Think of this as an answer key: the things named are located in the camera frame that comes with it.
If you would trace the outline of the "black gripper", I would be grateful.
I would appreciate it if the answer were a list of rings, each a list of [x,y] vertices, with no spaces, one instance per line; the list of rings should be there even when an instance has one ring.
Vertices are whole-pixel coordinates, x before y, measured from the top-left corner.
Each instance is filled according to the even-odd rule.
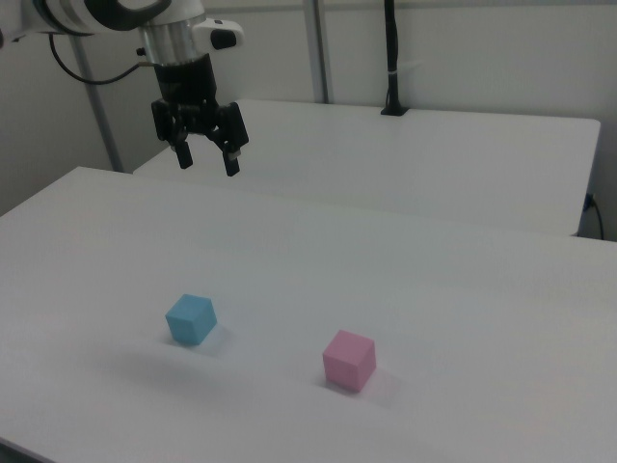
[[[169,144],[179,167],[188,169],[193,158],[188,133],[206,135],[222,152],[226,173],[240,172],[241,149],[249,135],[237,102],[220,106],[209,54],[173,66],[154,67],[162,97],[151,103],[157,138]]]

